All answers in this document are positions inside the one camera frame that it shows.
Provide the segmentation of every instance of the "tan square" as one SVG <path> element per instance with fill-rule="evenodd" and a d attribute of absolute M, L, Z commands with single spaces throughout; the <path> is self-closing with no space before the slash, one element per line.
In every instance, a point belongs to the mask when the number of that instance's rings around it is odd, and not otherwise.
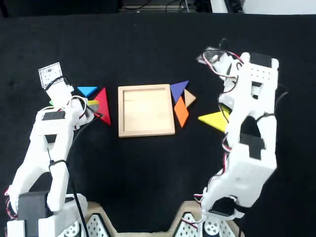
<path fill-rule="evenodd" d="M 169 84 L 118 88 L 118 136 L 175 133 Z"/>

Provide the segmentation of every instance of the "yellow triangle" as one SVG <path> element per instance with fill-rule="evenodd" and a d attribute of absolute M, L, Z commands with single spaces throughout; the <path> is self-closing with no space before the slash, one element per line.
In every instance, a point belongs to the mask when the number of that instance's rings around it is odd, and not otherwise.
<path fill-rule="evenodd" d="M 229 113 L 224 111 L 224 114 L 227 119 L 229 119 Z M 227 121 L 224 118 L 222 112 L 216 112 L 209 115 L 203 115 L 198 117 L 198 120 L 205 122 L 206 124 L 215 127 L 216 129 L 225 132 L 225 128 L 227 126 Z"/>

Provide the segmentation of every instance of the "white wall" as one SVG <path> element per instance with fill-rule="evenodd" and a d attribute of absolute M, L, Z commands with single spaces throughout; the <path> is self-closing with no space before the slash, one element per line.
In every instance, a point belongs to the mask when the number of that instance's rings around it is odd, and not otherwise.
<path fill-rule="evenodd" d="M 316 0 L 245 0 L 243 10 L 251 14 L 316 14 Z"/>

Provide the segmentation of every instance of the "beige triangle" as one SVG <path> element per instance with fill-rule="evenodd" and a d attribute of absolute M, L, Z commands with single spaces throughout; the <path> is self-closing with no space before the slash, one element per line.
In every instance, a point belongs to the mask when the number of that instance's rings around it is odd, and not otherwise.
<path fill-rule="evenodd" d="M 184 89 L 184 100 L 186 103 L 186 107 L 189 107 L 193 103 L 193 101 L 196 100 L 196 97 L 188 92 L 186 89 Z"/>

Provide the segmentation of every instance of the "purple triangle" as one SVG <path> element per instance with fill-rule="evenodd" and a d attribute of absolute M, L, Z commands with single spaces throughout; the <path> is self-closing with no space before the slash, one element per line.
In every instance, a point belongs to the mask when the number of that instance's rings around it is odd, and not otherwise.
<path fill-rule="evenodd" d="M 189 81 L 187 80 L 184 82 L 170 85 L 170 90 L 171 90 L 172 97 L 173 97 L 175 103 L 178 102 L 180 96 L 182 95 L 182 93 L 183 93 L 183 91 L 186 88 L 188 83 L 189 83 Z"/>

